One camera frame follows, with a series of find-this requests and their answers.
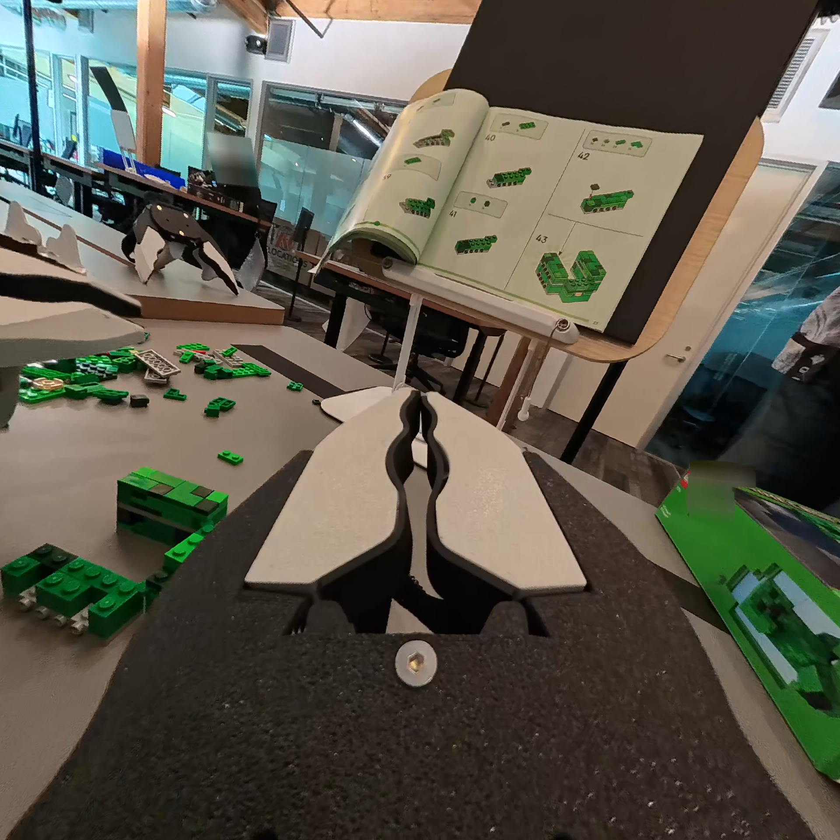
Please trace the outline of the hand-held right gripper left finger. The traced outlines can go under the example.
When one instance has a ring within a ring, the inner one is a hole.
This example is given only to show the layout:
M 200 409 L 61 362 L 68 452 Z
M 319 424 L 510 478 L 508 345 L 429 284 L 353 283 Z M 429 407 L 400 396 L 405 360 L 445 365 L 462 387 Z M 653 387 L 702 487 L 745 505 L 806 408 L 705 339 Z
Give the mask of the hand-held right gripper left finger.
M 383 634 L 408 583 L 413 535 L 405 482 L 422 399 L 390 393 L 312 451 L 245 576 L 245 588 L 339 604 L 363 634 Z

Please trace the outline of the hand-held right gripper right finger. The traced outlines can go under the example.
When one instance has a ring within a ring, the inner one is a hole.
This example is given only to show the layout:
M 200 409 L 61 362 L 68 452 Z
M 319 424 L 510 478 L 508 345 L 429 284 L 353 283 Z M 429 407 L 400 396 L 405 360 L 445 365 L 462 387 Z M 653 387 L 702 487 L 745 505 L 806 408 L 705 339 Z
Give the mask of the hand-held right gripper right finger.
M 519 446 L 437 393 L 422 396 L 427 576 L 445 632 L 478 634 L 501 603 L 584 592 L 585 574 Z

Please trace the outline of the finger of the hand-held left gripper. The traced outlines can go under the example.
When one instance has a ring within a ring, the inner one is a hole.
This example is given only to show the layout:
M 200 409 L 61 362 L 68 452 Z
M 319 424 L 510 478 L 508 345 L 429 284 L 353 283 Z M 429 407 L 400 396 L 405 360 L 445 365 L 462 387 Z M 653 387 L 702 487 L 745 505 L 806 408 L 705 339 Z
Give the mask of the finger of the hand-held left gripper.
M 84 303 L 120 317 L 139 317 L 140 303 L 62 266 L 15 250 L 1 250 L 1 296 L 41 303 Z
M 116 350 L 142 340 L 137 324 L 81 302 L 1 298 L 1 427 L 18 403 L 18 377 L 29 362 Z

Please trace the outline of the green brick u-shaped model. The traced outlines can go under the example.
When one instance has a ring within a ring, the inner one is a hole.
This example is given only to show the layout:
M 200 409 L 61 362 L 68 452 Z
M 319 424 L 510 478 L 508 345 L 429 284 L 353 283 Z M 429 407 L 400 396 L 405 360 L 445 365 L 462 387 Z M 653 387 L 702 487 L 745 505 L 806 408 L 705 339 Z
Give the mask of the green brick u-shaped model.
M 76 635 L 109 641 L 146 614 L 175 573 L 228 514 L 221 490 L 142 467 L 117 484 L 117 524 L 165 546 L 162 565 L 134 581 L 51 543 L 2 567 L 2 594 Z

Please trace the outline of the wood edged adjacent desk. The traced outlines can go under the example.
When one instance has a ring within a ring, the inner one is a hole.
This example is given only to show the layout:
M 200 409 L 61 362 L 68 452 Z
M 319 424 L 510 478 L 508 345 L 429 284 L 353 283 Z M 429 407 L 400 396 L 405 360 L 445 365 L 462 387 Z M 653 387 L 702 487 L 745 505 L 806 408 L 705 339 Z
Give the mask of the wood edged adjacent desk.
M 171 263 L 143 284 L 134 266 L 121 251 L 121 235 L 104 224 L 63 207 L 45 196 L 10 182 L 1 182 L 1 222 L 5 227 L 8 205 L 18 203 L 28 222 L 43 239 L 71 226 L 79 243 L 82 264 L 89 275 L 111 289 L 140 301 L 147 319 L 229 322 L 280 326 L 284 308 L 242 290 L 235 297 L 219 279 L 204 281 L 198 268 L 181 261 Z

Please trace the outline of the grey desk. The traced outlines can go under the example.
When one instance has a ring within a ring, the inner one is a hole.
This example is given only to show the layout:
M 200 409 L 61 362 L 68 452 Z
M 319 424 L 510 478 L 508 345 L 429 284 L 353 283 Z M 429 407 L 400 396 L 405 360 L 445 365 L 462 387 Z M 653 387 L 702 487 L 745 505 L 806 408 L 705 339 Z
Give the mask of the grey desk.
M 2 561 L 43 542 L 117 571 L 146 575 L 158 543 L 118 530 L 116 482 L 151 466 L 225 491 L 236 508 L 288 459 L 314 448 L 336 428 L 313 394 L 293 395 L 273 373 L 232 385 L 230 420 L 201 417 L 213 384 L 181 375 L 186 403 L 152 396 L 151 407 L 100 406 L 94 398 L 21 406 L 2 432 Z M 826 780 L 795 745 L 770 700 L 760 699 L 734 641 L 702 605 L 700 589 L 653 520 L 646 503 L 576 468 L 543 457 L 612 518 L 663 571 L 684 614 L 722 678 L 745 734 L 817 838 L 838 838 L 838 785 Z M 135 624 L 114 642 L 74 637 L 51 621 L 2 605 L 2 838 L 35 803 L 102 698 Z

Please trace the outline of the white pointed plate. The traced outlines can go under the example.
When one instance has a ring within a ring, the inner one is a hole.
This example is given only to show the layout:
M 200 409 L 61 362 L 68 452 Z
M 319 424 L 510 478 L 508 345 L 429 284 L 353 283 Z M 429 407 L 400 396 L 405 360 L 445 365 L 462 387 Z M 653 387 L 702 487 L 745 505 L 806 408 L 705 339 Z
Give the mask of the white pointed plate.
M 76 231 L 68 224 L 64 224 L 57 236 L 49 237 L 39 245 L 38 253 L 70 271 L 83 276 L 87 274 L 81 260 Z
M 3 236 L 21 245 L 32 246 L 36 249 L 43 244 L 39 230 L 28 222 L 24 209 L 16 201 L 7 204 Z

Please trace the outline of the scattered loose toy bricks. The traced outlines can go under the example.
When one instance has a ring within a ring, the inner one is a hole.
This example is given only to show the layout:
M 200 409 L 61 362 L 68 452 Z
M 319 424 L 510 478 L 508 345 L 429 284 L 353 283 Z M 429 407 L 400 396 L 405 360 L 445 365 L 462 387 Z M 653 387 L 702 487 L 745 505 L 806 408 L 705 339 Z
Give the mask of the scattered loose toy bricks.
M 207 362 L 196 353 L 176 359 L 180 371 L 163 385 L 145 380 L 148 368 L 127 353 L 102 364 L 77 362 L 56 376 L 57 396 L 25 402 L 2 433 L 2 477 L 92 473 L 117 478 L 148 466 L 194 481 L 229 472 L 268 475 L 299 450 L 312 448 L 330 429 L 310 404 L 308 391 L 287 389 L 288 379 L 263 364 Z

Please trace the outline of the spare black white gripper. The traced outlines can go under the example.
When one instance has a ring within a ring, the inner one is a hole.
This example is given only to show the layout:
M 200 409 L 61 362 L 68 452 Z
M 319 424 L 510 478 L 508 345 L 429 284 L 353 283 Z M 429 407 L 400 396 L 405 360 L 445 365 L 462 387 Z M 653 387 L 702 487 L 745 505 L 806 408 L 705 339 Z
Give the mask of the spare black white gripper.
M 188 213 L 166 203 L 150 203 L 122 238 L 122 253 L 147 285 L 155 272 L 180 260 L 202 271 L 202 279 L 220 279 L 238 295 L 240 285 L 213 237 Z

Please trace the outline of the black office chair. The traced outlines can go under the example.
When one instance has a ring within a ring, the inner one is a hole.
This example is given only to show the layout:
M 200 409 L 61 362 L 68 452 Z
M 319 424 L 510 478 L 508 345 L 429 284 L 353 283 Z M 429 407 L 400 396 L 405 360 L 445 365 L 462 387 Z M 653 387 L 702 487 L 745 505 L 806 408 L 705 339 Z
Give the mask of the black office chair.
M 364 305 L 371 320 L 401 342 L 409 311 L 408 301 L 401 298 L 374 297 Z M 461 355 L 467 344 L 470 326 L 466 321 L 422 307 L 413 336 L 411 356 L 406 368 L 406 383 L 421 382 L 428 391 L 446 395 L 442 382 L 426 373 L 419 365 L 420 356 L 436 354 L 453 360 Z

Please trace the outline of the green toy brick box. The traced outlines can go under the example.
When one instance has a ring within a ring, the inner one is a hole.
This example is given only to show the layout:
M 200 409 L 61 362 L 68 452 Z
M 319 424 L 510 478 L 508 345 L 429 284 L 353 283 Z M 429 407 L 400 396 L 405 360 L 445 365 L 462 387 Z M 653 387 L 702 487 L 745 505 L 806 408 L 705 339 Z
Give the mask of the green toy brick box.
M 839 781 L 839 521 L 756 487 L 690 513 L 689 473 L 657 520 L 816 770 Z

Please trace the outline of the brick instruction booklet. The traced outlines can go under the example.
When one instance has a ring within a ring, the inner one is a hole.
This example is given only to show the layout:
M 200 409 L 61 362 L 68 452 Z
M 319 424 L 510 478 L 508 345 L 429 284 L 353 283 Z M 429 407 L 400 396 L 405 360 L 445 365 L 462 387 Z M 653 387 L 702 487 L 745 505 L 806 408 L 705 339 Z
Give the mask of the brick instruction booklet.
M 606 333 L 702 142 L 441 91 L 397 117 L 321 261 L 372 242 L 426 297 Z

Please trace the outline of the wooden support post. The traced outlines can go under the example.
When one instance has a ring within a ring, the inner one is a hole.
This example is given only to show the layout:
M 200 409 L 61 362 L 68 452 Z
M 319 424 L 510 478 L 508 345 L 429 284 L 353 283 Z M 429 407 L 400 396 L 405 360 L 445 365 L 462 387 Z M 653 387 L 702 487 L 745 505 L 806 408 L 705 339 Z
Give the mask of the wooden support post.
M 136 12 L 136 154 L 150 166 L 161 164 L 165 86 L 166 1 L 139 1 Z
M 511 332 L 506 334 L 504 344 L 509 344 L 513 339 L 518 342 L 513 346 L 507 369 L 486 411 L 486 420 L 504 433 L 516 426 L 518 412 L 525 397 L 531 392 L 550 349 L 546 342 L 519 337 Z

